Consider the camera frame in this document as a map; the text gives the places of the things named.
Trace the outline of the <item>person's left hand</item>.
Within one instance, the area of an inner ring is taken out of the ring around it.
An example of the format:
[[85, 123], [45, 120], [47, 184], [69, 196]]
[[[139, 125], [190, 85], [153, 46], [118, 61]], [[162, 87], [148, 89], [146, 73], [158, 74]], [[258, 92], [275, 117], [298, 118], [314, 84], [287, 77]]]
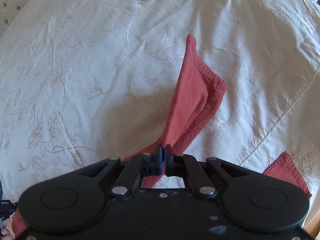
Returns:
[[1, 230], [1, 240], [11, 240], [12, 239], [12, 235], [10, 233], [10, 231], [6, 228], [3, 228]]

